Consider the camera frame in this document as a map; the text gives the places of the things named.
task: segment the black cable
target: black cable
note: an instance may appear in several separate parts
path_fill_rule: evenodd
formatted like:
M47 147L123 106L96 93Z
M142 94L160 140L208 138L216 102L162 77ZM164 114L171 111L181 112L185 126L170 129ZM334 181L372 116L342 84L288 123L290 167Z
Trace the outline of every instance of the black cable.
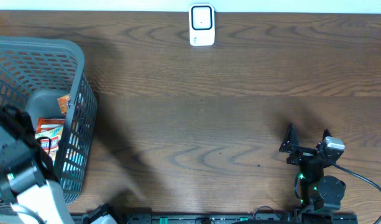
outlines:
M277 216L277 218L278 218L279 220L282 219L280 216L277 215L277 213L276 213L276 211L275 211L274 209L270 208L269 206L261 206L261 207L259 207L259 208L254 212L254 214L252 214L252 219L253 219L253 220L256 219L255 216L258 214L258 211L259 211L261 208L269 208L270 210L273 211L273 213Z
M48 156L49 156L49 152L51 151L52 139L50 139L48 137L39 137L36 140L41 145L41 140L43 140L43 139L48 139L49 140L49 142L48 142L48 145L49 145L49 147L48 147Z
M277 221L277 220L248 220L239 221L232 224L299 224L297 222Z
M300 174L301 172L299 172L296 176L295 176L295 183L294 183L294 192L295 192L295 196L297 198L301 198L299 195L298 195L298 181L300 179Z
M210 221L212 221L212 223L215 224L215 220L213 220L212 218L210 218L209 220L205 220L205 221L203 221L201 224L206 224L206 223L208 223L208 222L210 222Z
M336 167L336 168L338 168L338 169L340 169L340 170L342 170L342 171L344 171L344 172L347 172L347 173L350 174L350 175L353 175L353 176L355 176L355 177L357 177L357 178L360 178L360 179L366 181L367 183L373 185L375 188L377 188L377 189L381 192L381 187L380 187L378 184L372 182L371 180L369 180L369 179L367 179L367 178L365 178L365 177L363 177L363 176L361 176L361 175L359 175L359 174L356 174L356 173L353 172L353 171L350 171L350 170L348 170L348 169L345 169L345 168L343 168L343 167L337 165L335 162L331 161L330 159L328 159L328 158L326 157L326 155L325 155L325 153L324 153L324 150L322 150L320 153L322 153L323 158L326 159L332 166L334 166L334 167ZM379 218L377 219L377 221L374 222L374 224L378 224L378 223L380 223L380 222L381 222L381 216L379 216Z
M39 224L45 224L45 222L42 220L42 218L32 210L26 208L25 206L19 205L19 204L13 204L12 209L21 214L26 214L32 218L34 218Z

